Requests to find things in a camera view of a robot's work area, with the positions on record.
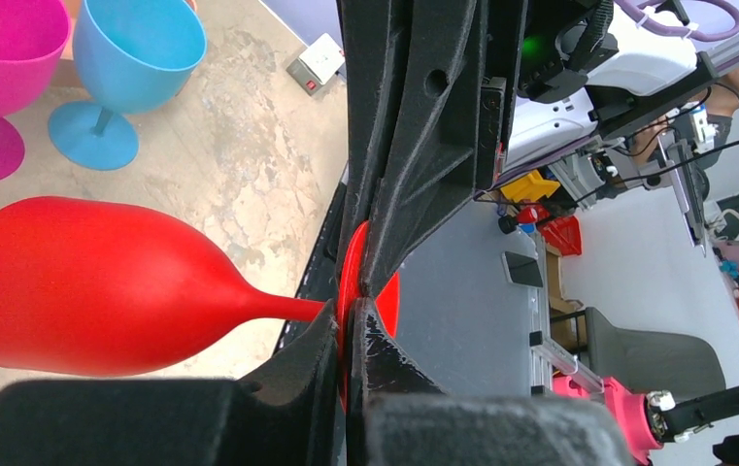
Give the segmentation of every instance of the metal rod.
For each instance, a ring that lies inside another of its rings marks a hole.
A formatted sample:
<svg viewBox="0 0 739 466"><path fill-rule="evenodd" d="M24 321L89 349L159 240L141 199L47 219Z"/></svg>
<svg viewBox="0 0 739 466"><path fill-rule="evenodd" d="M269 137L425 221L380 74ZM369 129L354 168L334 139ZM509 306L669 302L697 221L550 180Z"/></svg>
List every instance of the metal rod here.
<svg viewBox="0 0 739 466"><path fill-rule="evenodd" d="M571 377L574 383L577 383L588 393L597 394L604 392L603 379L588 367L581 365L575 356L557 342L547 336L541 337L541 339L530 338L530 342L532 343L540 341L540 344L532 345L533 351L550 361L561 374Z"/></svg>
<svg viewBox="0 0 739 466"><path fill-rule="evenodd" d="M106 108L102 109L100 111L100 115L97 117L97 123L94 125L91 132L94 133L95 136L103 136L103 131L106 129L106 125L109 124L109 120L111 120L114 115L115 112Z"/></svg>

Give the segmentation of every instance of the red goblet stem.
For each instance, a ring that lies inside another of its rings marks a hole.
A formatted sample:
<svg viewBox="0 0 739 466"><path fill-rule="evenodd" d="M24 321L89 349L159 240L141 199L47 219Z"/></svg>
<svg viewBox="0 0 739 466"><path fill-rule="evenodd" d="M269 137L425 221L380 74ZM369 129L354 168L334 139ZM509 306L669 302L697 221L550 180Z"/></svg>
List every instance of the red goblet stem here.
<svg viewBox="0 0 739 466"><path fill-rule="evenodd" d="M323 303L306 299L269 296L261 309L263 316L311 322L323 309Z"/></svg>
<svg viewBox="0 0 739 466"><path fill-rule="evenodd" d="M91 132L94 133L95 136L103 136L103 131L106 130L106 125L109 124L109 120L111 120L114 115L115 112L112 112L109 109L101 110L100 116L97 117L97 123L95 123Z"/></svg>

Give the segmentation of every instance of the blue goblet base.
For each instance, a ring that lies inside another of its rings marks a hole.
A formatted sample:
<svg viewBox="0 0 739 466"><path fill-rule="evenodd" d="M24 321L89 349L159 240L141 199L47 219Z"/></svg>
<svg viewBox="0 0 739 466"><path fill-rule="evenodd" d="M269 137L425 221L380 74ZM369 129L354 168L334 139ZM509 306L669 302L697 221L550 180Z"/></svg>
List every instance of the blue goblet base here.
<svg viewBox="0 0 739 466"><path fill-rule="evenodd" d="M135 159L138 136L129 120L118 114L98 134L94 128L102 110L93 102L61 105L49 118L49 136L57 150L78 165L116 170Z"/></svg>

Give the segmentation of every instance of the person's arm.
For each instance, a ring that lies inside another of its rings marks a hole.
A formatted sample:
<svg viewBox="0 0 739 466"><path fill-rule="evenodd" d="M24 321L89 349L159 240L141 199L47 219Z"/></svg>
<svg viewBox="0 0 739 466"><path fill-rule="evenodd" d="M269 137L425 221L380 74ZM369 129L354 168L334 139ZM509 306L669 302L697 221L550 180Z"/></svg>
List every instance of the person's arm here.
<svg viewBox="0 0 739 466"><path fill-rule="evenodd" d="M632 161L636 165L640 167L647 164L653 152L657 149L657 135L665 131L668 124L666 116L662 116L635 135L629 153L632 154Z"/></svg>

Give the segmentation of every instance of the blue goblet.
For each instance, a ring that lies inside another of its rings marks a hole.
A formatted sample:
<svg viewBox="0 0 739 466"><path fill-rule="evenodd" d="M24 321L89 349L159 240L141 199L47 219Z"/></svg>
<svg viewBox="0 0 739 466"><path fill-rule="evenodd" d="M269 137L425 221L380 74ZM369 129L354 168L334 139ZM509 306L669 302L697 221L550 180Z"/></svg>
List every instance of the blue goblet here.
<svg viewBox="0 0 739 466"><path fill-rule="evenodd" d="M206 32L184 0L84 0L75 28L75 66L94 102L51 114L54 146L95 170L128 165L138 136L121 114L168 102L206 54Z"/></svg>

